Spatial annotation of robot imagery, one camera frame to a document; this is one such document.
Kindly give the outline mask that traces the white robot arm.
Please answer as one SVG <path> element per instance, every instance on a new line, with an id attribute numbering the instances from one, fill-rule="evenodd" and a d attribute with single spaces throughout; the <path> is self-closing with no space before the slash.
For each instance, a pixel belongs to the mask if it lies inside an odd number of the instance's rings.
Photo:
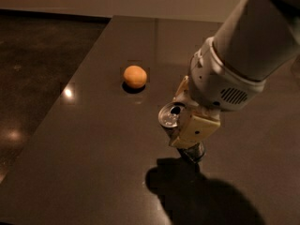
<path id="1" fill-rule="evenodd" d="M 300 53 L 300 0 L 241 0 L 194 53 L 173 101 L 184 110 L 170 146 L 189 149 L 260 94 L 266 79 Z"/>

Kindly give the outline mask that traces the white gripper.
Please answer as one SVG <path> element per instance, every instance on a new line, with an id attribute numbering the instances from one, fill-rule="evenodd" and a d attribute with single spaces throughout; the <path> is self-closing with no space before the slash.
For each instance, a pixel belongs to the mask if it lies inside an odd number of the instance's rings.
<path id="1" fill-rule="evenodd" d="M 180 82 L 172 100 L 185 102 L 189 89 L 191 98 L 205 107 L 224 112 L 239 111 L 263 91 L 265 81 L 251 81 L 227 68 L 219 59 L 213 41 L 214 38 L 209 37 L 194 53 L 188 76 Z M 170 146 L 179 149 L 202 142 L 220 127 L 219 111 L 211 114 L 201 106 L 173 106 L 171 115 L 176 118 L 176 127 Z"/>

